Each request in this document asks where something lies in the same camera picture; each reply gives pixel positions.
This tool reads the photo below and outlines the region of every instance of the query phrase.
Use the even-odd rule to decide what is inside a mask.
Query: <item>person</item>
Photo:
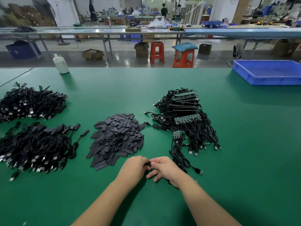
[[[94,6],[93,6],[93,0],[89,0],[89,11],[90,11],[90,18],[92,23],[98,23],[97,16],[99,13],[95,12]]]
[[[146,178],[155,176],[154,182],[165,178],[180,189],[198,226],[240,225],[169,157],[149,160],[142,156],[133,156],[126,160],[116,179],[71,226],[109,226],[127,194],[138,184],[145,171],[152,169]]]
[[[163,8],[161,8],[161,15],[166,18],[166,14],[168,13],[167,8],[165,8],[165,3],[162,4]]]

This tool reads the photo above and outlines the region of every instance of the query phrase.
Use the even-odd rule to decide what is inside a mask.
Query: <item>blue cushion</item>
[[[176,49],[178,52],[183,52],[186,50],[197,50],[198,47],[192,43],[183,43],[172,46],[172,48]]]

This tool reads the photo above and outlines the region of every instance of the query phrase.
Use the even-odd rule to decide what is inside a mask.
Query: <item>red plastic stool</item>
[[[183,52],[179,52],[181,53],[181,59],[177,59],[177,55],[178,55],[177,50],[175,50],[175,60],[173,61],[173,68],[177,67],[177,68],[193,68],[193,59],[194,59],[194,50],[186,50]],[[192,53],[192,60],[188,60],[187,59],[187,55]]]
[[[164,61],[164,44],[160,41],[155,41],[151,43],[150,47],[150,63],[154,64],[155,59],[162,60],[162,63],[165,63]]]

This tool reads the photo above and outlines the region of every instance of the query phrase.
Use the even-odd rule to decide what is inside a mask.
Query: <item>hand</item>
[[[148,162],[149,159],[142,156],[133,156],[127,159],[120,169],[116,180],[127,188],[133,189],[141,180],[145,171],[151,170],[149,166],[145,165]]]
[[[169,182],[179,188],[178,181],[181,180],[182,176],[187,175],[182,171],[169,157],[163,156],[151,159],[151,169],[154,169],[146,178],[151,178],[156,175],[154,182],[159,181],[161,178],[166,178]]]

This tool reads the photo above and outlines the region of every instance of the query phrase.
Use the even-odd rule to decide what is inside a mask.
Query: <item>standing fan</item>
[[[47,0],[32,0],[33,5],[36,7],[37,11],[40,12],[40,14],[42,14],[43,16],[47,16],[50,19],[53,20],[53,22],[55,23],[55,26],[58,26],[55,22],[55,11],[53,10],[51,4],[47,1]],[[69,45],[69,42],[64,42],[61,37],[61,43],[59,43],[59,46],[62,45]]]

